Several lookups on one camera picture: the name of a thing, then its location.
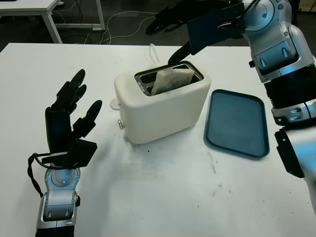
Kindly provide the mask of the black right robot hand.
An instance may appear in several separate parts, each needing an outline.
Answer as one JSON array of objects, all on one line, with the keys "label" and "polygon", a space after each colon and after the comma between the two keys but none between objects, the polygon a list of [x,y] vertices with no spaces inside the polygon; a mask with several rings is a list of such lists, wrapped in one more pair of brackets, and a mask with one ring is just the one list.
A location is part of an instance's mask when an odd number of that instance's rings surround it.
[{"label": "black right robot hand", "polygon": [[172,32],[187,26],[189,40],[168,60],[174,65],[207,46],[229,38],[240,39],[245,29],[242,19],[244,4],[240,0],[182,0],[155,15],[146,34]]}]

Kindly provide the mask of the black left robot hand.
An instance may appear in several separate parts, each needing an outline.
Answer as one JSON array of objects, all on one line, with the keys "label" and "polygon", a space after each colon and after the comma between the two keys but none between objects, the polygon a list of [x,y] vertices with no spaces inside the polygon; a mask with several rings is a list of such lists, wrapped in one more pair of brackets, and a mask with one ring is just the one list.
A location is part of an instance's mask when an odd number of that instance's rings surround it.
[{"label": "black left robot hand", "polygon": [[46,136],[51,153],[65,152],[76,139],[86,137],[96,126],[95,120],[102,101],[95,101],[83,118],[71,125],[70,115],[77,108],[87,86],[83,84],[85,70],[79,70],[71,81],[65,82],[56,94],[56,101],[45,109]]}]

